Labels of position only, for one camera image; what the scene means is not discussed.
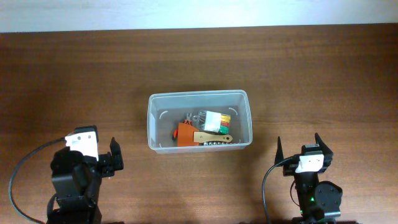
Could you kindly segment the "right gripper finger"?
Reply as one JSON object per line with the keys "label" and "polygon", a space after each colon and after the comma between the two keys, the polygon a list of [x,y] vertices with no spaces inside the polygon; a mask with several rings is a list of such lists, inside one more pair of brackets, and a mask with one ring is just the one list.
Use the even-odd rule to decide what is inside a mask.
{"label": "right gripper finger", "polygon": [[323,154],[332,156],[333,152],[332,150],[323,142],[323,140],[321,139],[321,137],[319,136],[318,133],[315,133],[315,142],[320,146],[321,151],[323,152]]}
{"label": "right gripper finger", "polygon": [[275,154],[274,164],[277,166],[282,166],[283,160],[284,160],[284,154],[283,154],[281,139],[279,136],[277,138],[277,150],[276,150],[276,154]]}

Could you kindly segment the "red handled pliers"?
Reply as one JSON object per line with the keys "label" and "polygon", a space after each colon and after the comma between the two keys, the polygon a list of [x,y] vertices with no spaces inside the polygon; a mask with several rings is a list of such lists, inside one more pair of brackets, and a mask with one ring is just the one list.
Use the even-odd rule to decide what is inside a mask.
{"label": "red handled pliers", "polygon": [[[193,122],[192,122],[192,114],[191,113],[187,113],[186,114],[186,118],[183,121],[181,121],[181,123],[186,124],[186,125],[190,125],[190,129],[189,129],[188,133],[190,134],[191,139],[193,139],[193,133],[195,132],[195,127],[194,127]],[[178,124],[177,128],[175,129],[175,131],[174,131],[174,133],[172,135],[172,139],[174,141],[176,141],[178,139],[179,126],[180,125]]]}

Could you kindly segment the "orange socket bit rail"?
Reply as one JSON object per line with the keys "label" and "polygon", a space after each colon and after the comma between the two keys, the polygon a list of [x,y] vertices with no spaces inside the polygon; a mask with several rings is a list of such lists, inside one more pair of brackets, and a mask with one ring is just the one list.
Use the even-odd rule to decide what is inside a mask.
{"label": "orange socket bit rail", "polygon": [[224,144],[234,144],[231,142],[221,142],[221,141],[207,141],[202,143],[202,146],[212,146],[212,145],[224,145]]}

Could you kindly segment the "screwdriver set clear case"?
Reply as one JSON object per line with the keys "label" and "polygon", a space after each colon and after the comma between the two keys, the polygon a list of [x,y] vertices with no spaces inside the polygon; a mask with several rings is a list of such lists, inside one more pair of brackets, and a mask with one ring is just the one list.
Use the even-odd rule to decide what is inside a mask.
{"label": "screwdriver set clear case", "polygon": [[200,110],[192,117],[193,125],[201,131],[228,134],[231,116],[214,111]]}

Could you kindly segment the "clear plastic container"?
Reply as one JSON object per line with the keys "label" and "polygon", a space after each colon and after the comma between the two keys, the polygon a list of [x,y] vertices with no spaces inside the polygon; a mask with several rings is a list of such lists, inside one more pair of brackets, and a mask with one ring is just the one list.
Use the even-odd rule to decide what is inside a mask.
{"label": "clear plastic container", "polygon": [[243,90],[158,93],[149,98],[149,147],[158,154],[240,150],[252,143]]}

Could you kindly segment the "orange scraper wooden handle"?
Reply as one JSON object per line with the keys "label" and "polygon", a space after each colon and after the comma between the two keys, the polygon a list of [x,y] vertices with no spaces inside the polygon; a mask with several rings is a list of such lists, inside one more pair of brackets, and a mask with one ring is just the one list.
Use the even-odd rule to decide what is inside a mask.
{"label": "orange scraper wooden handle", "polygon": [[233,137],[229,134],[209,134],[199,131],[192,125],[179,123],[177,128],[177,146],[199,146],[205,142],[230,143]]}

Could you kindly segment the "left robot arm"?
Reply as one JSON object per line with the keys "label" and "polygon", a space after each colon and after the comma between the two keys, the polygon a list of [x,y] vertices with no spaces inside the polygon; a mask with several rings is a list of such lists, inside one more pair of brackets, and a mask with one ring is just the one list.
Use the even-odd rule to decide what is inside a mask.
{"label": "left robot arm", "polygon": [[102,179],[124,169],[121,146],[112,138],[106,154],[98,153],[95,125],[75,128],[50,164],[55,194],[47,204],[48,223],[101,223],[98,207]]}

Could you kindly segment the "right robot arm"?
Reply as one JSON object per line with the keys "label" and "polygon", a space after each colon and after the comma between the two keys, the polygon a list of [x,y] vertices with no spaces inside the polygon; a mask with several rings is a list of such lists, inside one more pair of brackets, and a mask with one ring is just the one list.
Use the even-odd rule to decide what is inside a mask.
{"label": "right robot arm", "polygon": [[333,160],[332,150],[315,134],[315,144],[303,145],[300,154],[285,158],[281,140],[277,140],[274,164],[283,168],[283,176],[292,176],[298,197],[300,217],[292,223],[335,223],[341,216],[343,190],[330,181],[319,181]]}

